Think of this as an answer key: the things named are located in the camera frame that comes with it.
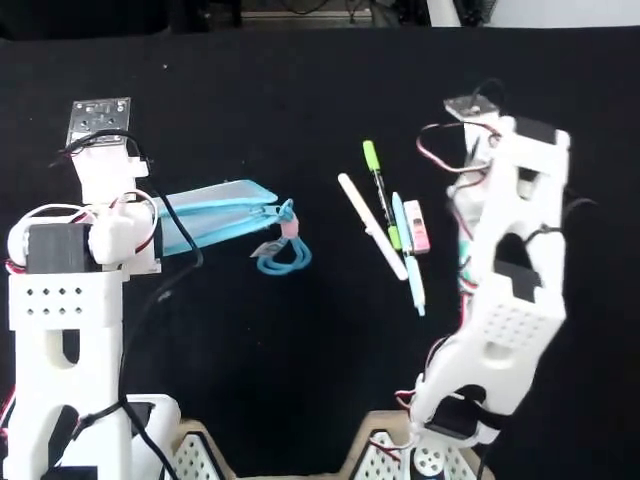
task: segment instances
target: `marker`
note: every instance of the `marker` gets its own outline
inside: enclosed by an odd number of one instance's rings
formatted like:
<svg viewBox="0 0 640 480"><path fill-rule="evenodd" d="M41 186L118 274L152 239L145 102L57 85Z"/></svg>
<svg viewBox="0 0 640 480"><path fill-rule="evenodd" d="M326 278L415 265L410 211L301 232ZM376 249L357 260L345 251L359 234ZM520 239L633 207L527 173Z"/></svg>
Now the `marker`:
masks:
<svg viewBox="0 0 640 480"><path fill-rule="evenodd" d="M411 296L413 297L413 306L418 310L418 315L424 317L424 305L426 303L424 295L424 285L422 284L422 275L420 274L420 266L418 260L413 256L413 248L411 244L411 234L409 233L409 225L404 214L404 206L400 195L393 192L391 196L393 211L398 220L398 234L400 243L402 244L402 254L404 256L404 264L407 266L409 274L409 286L411 287Z"/></svg>
<svg viewBox="0 0 640 480"><path fill-rule="evenodd" d="M362 150L364 150L364 159L367 161L367 167L369 167L369 170L373 173L373 179L376 182L376 187L378 188L378 197L380 198L380 204L382 205L382 210L384 210L384 216L387 220L387 232L389 233L391 245L393 245L393 248L396 250L401 250L402 245L400 244L400 238L398 237L396 218L393 215L391 202L389 202L389 197L387 197L387 192L384 188L382 170L380 169L380 162L378 161L378 155L376 154L373 142L371 140L365 140L362 142Z"/></svg>
<svg viewBox="0 0 640 480"><path fill-rule="evenodd" d="M402 264L402 260L400 260L400 257L391 246L389 239L382 231L382 228L376 221L373 213L371 213L371 210L369 210L367 204L364 202L362 195L360 195L360 192L358 192L358 189L349 178L349 175L341 173L338 175L338 182L340 182L340 186L344 190L344 193L347 194L353 208L355 208L358 215L360 215L365 226L365 231L373 237L378 248L382 252L382 255L384 255L384 258L387 260L387 263L398 279L406 280L409 278L409 274L407 273L405 266Z"/></svg>

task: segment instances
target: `pink eraser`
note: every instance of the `pink eraser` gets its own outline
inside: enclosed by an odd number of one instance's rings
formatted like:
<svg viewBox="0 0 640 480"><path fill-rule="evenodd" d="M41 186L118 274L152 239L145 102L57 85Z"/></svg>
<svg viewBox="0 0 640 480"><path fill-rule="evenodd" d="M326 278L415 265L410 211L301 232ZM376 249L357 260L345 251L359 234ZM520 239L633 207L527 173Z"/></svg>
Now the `pink eraser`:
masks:
<svg viewBox="0 0 640 480"><path fill-rule="evenodd" d="M413 253L427 253L431 250L431 242L427 235L427 227L422 218L422 210L417 200L404 202L404 214L407 217L407 225L411 233L411 243L413 244Z"/></svg>

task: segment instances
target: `light blue pouch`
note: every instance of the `light blue pouch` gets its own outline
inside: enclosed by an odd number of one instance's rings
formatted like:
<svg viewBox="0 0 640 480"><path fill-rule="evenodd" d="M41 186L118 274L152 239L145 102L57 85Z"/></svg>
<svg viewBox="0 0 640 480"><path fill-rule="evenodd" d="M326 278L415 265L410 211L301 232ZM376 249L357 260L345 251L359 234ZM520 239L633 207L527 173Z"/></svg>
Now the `light blue pouch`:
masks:
<svg viewBox="0 0 640 480"><path fill-rule="evenodd" d="M168 195L174 210L199 247L246 235L279 223L283 234L266 242L254 252L258 269L269 275L286 275L306 267L311 252L298 237L293 201L281 207L269 205L277 195L251 180L237 180L219 185ZM156 200L162 225L163 255L186 252L189 244L169 217L161 201ZM296 258L290 264L275 262L273 257L289 242Z"/></svg>

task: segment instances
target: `green marker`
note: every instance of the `green marker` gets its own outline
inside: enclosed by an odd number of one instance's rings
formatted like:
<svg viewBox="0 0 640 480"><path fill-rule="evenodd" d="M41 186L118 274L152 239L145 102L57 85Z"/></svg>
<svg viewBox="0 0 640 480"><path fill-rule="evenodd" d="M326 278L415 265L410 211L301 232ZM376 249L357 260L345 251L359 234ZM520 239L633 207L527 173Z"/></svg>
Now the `green marker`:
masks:
<svg viewBox="0 0 640 480"><path fill-rule="evenodd" d="M387 197L387 192L384 189L384 180L382 179L380 162L378 161L378 155L376 155L376 149L373 146L373 142L371 140L365 140L362 142L362 149L364 150L364 159L367 161L369 170L373 173L373 179L376 182L376 187L378 188L378 197L380 198L380 204L382 205L382 210L384 210L384 216L387 220L389 240L391 240L391 245L393 245L394 249L402 250L396 218L393 215L391 202L389 202L389 197Z"/></svg>

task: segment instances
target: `white pen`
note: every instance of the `white pen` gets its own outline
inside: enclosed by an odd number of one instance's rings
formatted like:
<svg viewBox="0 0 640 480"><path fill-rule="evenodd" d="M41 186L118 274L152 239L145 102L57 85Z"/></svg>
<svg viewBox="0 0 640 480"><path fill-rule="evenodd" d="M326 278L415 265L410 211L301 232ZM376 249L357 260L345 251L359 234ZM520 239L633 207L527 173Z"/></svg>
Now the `white pen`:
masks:
<svg viewBox="0 0 640 480"><path fill-rule="evenodd" d="M393 272L400 280L406 280L407 278L409 278L409 273L402 263L402 260L400 260L400 257L393 249L393 246L391 246L391 242L380 227L380 224L378 224L378 222L376 221L375 217L371 213L371 210L369 210L369 207L362 198L362 195L360 195L360 192L358 191L356 186L349 178L349 175L347 175L346 173L341 173L340 175L338 175L338 182L340 182L340 186L344 190L344 193L347 194L347 197L351 201L353 208L355 208L356 212L358 212L358 215L360 215L360 218L362 219L362 222L365 226L365 232L373 237L374 241L378 245L378 248L382 252L382 255L384 255L387 263L389 263L389 266L393 269Z"/></svg>

